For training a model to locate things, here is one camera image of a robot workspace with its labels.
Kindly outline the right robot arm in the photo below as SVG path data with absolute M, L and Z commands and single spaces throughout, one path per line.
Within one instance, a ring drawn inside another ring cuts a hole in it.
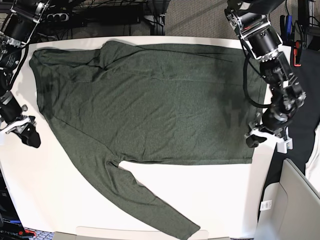
M 37 26 L 50 5 L 49 0 L 14 0 L 0 28 L 0 138 L 14 133 L 23 144 L 39 148 L 40 135 L 34 116 L 23 115 L 28 110 L 12 93 L 18 74 L 27 58 L 29 44 Z

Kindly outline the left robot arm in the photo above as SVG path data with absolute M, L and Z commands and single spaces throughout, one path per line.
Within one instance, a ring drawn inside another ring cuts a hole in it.
M 256 148 L 271 138 L 279 153 L 293 149 L 289 124 L 306 99 L 306 92 L 298 82 L 285 53 L 280 50 L 283 41 L 271 25 L 269 14 L 280 0 L 229 0 L 225 16 L 247 51 L 243 64 L 243 92 L 254 107 L 264 109 L 248 125 L 246 144 Z M 248 65 L 253 58 L 259 62 L 260 77 L 269 85 L 272 97 L 269 104 L 251 99 L 248 92 Z

